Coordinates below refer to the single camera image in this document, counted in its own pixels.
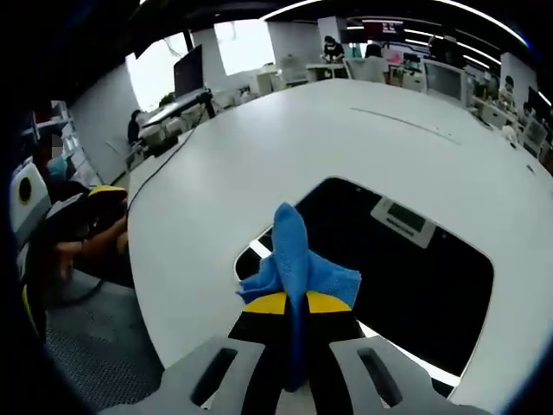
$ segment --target white pillar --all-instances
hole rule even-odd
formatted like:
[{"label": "white pillar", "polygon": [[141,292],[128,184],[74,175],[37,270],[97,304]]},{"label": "white pillar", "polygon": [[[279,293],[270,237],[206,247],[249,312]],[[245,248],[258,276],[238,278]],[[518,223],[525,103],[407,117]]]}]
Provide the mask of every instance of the white pillar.
[{"label": "white pillar", "polygon": [[325,36],[332,36],[338,43],[340,43],[340,31],[347,28],[346,19],[330,16],[319,19],[317,23],[319,25],[321,44],[324,43]]},{"label": "white pillar", "polygon": [[536,72],[519,58],[512,54],[501,55],[501,85],[505,84],[505,78],[511,75],[515,82],[513,97],[517,108],[522,109],[524,102],[528,100],[528,87],[537,91]]}]

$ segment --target black cable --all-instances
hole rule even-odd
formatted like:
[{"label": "black cable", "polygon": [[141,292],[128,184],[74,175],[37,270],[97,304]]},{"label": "black cable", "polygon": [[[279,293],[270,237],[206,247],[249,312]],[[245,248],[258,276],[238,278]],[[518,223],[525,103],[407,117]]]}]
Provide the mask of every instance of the black cable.
[{"label": "black cable", "polygon": [[146,180],[144,180],[144,182],[140,185],[140,187],[138,188],[138,190],[136,191],[135,195],[133,196],[133,198],[130,200],[129,202],[129,206],[127,207],[127,214],[130,212],[130,208],[132,207],[132,204],[134,203],[134,201],[137,199],[138,195],[140,194],[140,192],[142,191],[142,189],[144,188],[144,186],[146,186],[146,183],[148,183],[152,178],[154,178],[154,176],[167,164],[169,163],[169,160],[171,160],[173,158],[173,156],[175,156],[176,153],[178,153],[182,147],[184,147],[184,144],[186,144],[190,138],[192,137],[192,135],[194,134],[194,132],[196,131],[196,128],[198,127],[198,125],[200,125],[200,122],[201,122],[201,119],[202,117],[204,116],[204,113],[206,112],[206,109],[207,109],[207,105],[204,104],[204,107],[203,107],[203,110],[201,111],[201,114],[200,116],[198,117],[198,120],[196,121],[196,123],[194,124],[194,126],[192,127],[192,130],[190,131],[190,133],[188,134],[188,137],[185,138],[184,140],[182,140],[182,143],[176,148],[176,150],[173,152],[173,154],[171,154],[167,160],[165,160],[157,169],[156,171],[154,171],[154,173],[152,173]]}]

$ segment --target ceiling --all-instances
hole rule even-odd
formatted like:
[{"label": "ceiling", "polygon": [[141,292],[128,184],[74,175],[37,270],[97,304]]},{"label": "ceiling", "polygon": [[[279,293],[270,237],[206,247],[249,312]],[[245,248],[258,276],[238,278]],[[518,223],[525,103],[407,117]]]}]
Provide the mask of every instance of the ceiling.
[{"label": "ceiling", "polygon": [[[505,6],[499,0],[459,0],[495,17],[515,29],[532,46],[524,47],[514,37],[488,21],[434,0],[326,0],[275,16],[270,21],[313,21],[325,16],[388,16],[447,24],[510,51],[538,71],[540,89],[553,97],[553,81],[546,76],[553,69],[553,50],[548,40],[547,2],[527,0],[523,8]],[[18,2],[20,18],[26,24],[15,33],[32,39],[16,56],[26,64],[19,76],[32,80],[35,92],[51,99],[71,101],[104,73],[124,61],[127,54],[142,53],[152,42],[190,29],[205,29],[215,22],[259,18],[295,3],[295,0],[58,0]],[[406,27],[439,31],[438,26],[406,21]],[[499,51],[484,43],[471,43],[494,57]]]}]

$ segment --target window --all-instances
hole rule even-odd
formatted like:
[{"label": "window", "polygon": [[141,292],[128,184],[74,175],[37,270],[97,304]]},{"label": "window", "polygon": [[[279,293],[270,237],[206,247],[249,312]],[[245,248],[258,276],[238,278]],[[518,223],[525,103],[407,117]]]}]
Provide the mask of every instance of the window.
[{"label": "window", "polygon": [[240,20],[217,23],[215,35],[227,76],[275,61],[266,22]]},{"label": "window", "polygon": [[153,111],[159,101],[175,90],[173,66],[188,52],[184,35],[177,33],[152,43],[136,58],[127,56],[130,82],[143,111]]}]

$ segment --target shelf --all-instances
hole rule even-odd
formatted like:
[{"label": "shelf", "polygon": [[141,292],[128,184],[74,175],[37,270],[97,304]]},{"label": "shelf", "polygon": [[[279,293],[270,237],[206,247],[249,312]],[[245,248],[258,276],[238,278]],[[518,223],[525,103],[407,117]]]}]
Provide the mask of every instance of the shelf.
[{"label": "shelf", "polygon": [[[38,130],[39,136],[41,136],[42,134],[48,134],[49,132],[53,132],[55,130],[63,129],[63,127],[65,127],[68,122],[69,122],[69,118],[51,119],[50,121],[46,121],[44,123],[37,124],[36,128]],[[21,136],[32,136],[33,135],[33,129],[28,128],[27,130],[23,130],[20,135]]]}]

